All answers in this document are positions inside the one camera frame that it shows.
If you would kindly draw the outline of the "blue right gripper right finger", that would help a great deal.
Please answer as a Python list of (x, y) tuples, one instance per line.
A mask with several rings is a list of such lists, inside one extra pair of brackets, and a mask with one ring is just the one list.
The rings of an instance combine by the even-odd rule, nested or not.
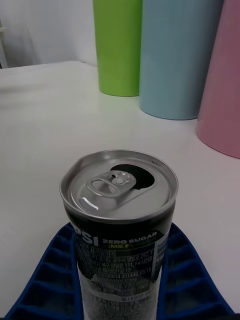
[(219, 320), (234, 314), (190, 240), (172, 224), (161, 270), (157, 319)]

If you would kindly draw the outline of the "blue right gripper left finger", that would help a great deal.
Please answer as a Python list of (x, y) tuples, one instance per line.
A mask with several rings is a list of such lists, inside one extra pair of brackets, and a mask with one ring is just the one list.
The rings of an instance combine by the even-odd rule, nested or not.
[(6, 320), (82, 320), (84, 309), (68, 223), (51, 240)]

